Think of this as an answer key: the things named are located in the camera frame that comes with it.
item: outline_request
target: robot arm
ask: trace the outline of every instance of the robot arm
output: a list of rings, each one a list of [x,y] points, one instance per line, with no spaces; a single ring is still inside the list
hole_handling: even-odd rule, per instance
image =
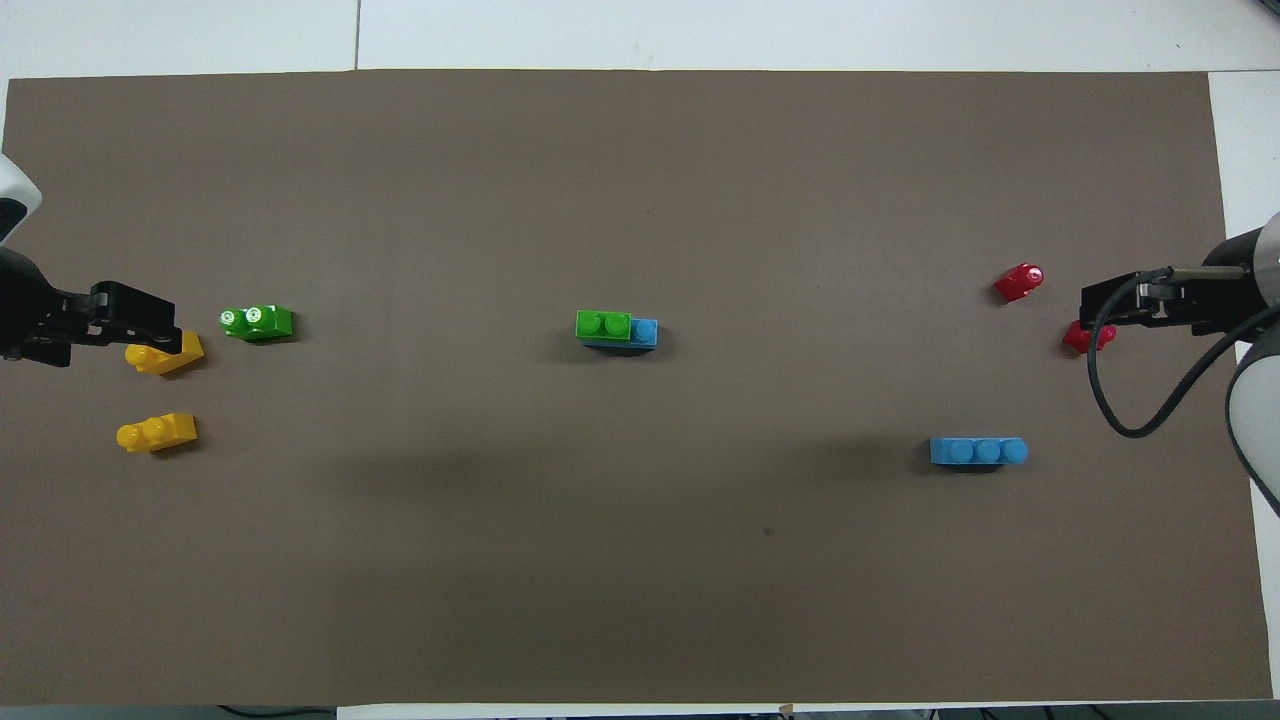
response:
[[[35,183],[0,155],[0,356],[65,368],[72,345],[132,342],[182,352],[173,302],[113,281],[87,293],[58,290],[35,263],[3,247],[40,201]]]
[[[1098,380],[1097,337],[1088,352],[1093,398],[1121,436],[1142,438],[1169,418],[1187,391],[1235,341],[1253,347],[1236,366],[1226,395],[1226,429],[1240,462],[1280,514],[1280,214],[1233,237],[1198,268],[1130,273],[1080,291],[1080,327],[1190,325],[1192,334],[1224,333],[1183,375],[1160,410],[1138,428],[1121,423]]]

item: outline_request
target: black cable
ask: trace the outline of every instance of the black cable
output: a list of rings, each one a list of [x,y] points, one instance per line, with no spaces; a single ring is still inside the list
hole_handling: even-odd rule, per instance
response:
[[[298,715],[337,715],[337,710],[329,710],[328,707],[294,707],[292,710],[278,710],[275,712],[250,712],[247,710],[236,710],[229,705],[219,705],[220,710],[225,710],[237,717],[297,717]]]
[[[1174,410],[1178,407],[1178,404],[1183,401],[1183,397],[1187,396],[1187,392],[1192,389],[1192,386],[1196,384],[1196,380],[1198,380],[1201,375],[1204,374],[1204,370],[1208,370],[1210,365],[1212,365],[1215,360],[1217,360],[1219,357],[1222,356],[1224,352],[1230,350],[1230,347],[1235,343],[1235,341],[1240,340],[1245,333],[1256,328],[1257,325],[1262,324],[1263,322],[1275,316],[1280,316],[1280,305],[1275,305],[1254,314],[1248,320],[1244,320],[1239,325],[1231,328],[1230,332],[1224,334],[1217,342],[1212,345],[1212,347],[1206,350],[1204,355],[1201,355],[1199,360],[1197,360],[1196,364],[1192,365],[1189,370],[1187,370],[1187,374],[1184,374],[1183,379],[1178,382],[1178,386],[1174,387],[1174,391],[1169,393],[1169,397],[1165,400],[1165,404],[1160,406],[1160,410],[1157,410],[1155,415],[1152,415],[1151,420],[1147,420],[1147,423],[1139,428],[1130,428],[1124,423],[1121,423],[1119,418],[1116,418],[1115,411],[1111,410],[1111,405],[1107,402],[1106,395],[1102,392],[1102,383],[1101,380],[1098,380],[1098,338],[1102,336],[1101,329],[1107,316],[1111,314],[1111,310],[1116,306],[1116,304],[1120,302],[1121,297],[1124,297],[1129,292],[1133,292],[1133,290],[1137,288],[1139,284],[1148,283],[1160,278],[1166,278],[1171,273],[1172,268],[1161,268],[1158,270],[1149,270],[1134,275],[1123,286],[1117,287],[1116,291],[1112,292],[1110,297],[1107,297],[1106,302],[1102,304],[1102,309],[1098,311],[1097,318],[1093,320],[1093,333],[1089,337],[1089,355],[1087,360],[1089,372],[1089,388],[1093,389],[1093,400],[1097,401],[1098,410],[1102,411],[1102,416],[1107,420],[1107,424],[1111,425],[1111,429],[1128,438],[1143,438],[1156,432],[1156,429],[1160,428],[1160,425],[1164,425],[1165,420],[1167,420],[1169,416],[1174,413]]]

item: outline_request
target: brown paper sheet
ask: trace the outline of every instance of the brown paper sheet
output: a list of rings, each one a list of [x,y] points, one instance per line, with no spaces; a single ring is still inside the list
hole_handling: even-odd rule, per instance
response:
[[[1229,363],[1105,425],[1082,286],[1222,240],[1203,74],[15,81],[58,287],[207,357],[0,366],[5,703],[1270,693]],[[1044,268],[1030,297],[989,284]],[[275,302],[296,342],[221,337]],[[579,307],[662,323],[576,345]],[[1204,347],[1124,328],[1149,414]],[[192,413],[127,455],[115,428]],[[1021,468],[928,464],[1019,434]]]

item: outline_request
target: blue lego brick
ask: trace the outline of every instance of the blue lego brick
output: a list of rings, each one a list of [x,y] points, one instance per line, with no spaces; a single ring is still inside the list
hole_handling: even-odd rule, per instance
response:
[[[628,342],[611,342],[607,340],[582,340],[579,342],[586,347],[654,350],[658,347],[658,320],[652,320],[649,318],[631,318],[631,340]]]
[[[934,465],[1021,465],[1027,443],[1020,437],[931,437]]]

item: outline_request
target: lego brick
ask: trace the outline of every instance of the lego brick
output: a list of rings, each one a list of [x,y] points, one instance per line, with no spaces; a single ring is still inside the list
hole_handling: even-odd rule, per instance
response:
[[[631,334],[626,342],[599,340],[580,341],[586,347],[613,347],[620,350],[654,350],[658,347],[658,320],[631,318]]]
[[[1027,443],[1020,437],[931,437],[934,465],[1021,465]]]
[[[607,313],[604,310],[579,310],[575,327],[577,340],[600,340],[605,342],[630,342],[631,313]]]
[[[271,340],[293,334],[293,313],[280,305],[228,307],[218,318],[228,337],[247,341]]]
[[[129,452],[155,452],[193,439],[196,419],[186,413],[147,418],[115,430],[115,443]]]
[[[205,348],[200,345],[200,336],[191,331],[182,331],[182,352],[177,355],[169,355],[148,345],[131,345],[124,348],[124,361],[133,365],[134,370],[151,375],[177,370],[204,356]]]
[[[1071,325],[1066,328],[1066,334],[1062,336],[1062,345],[1074,348],[1080,355],[1089,351],[1089,338],[1093,333],[1080,328],[1079,320],[1073,320]],[[1102,328],[1102,334],[1098,336],[1098,350],[1107,346],[1108,342],[1116,338],[1116,327],[1106,325]]]
[[[1010,268],[1005,277],[992,283],[992,287],[1000,291],[1005,302],[1012,302],[1030,295],[1042,282],[1044,282],[1044,272],[1036,265],[1023,263],[1016,268]]]

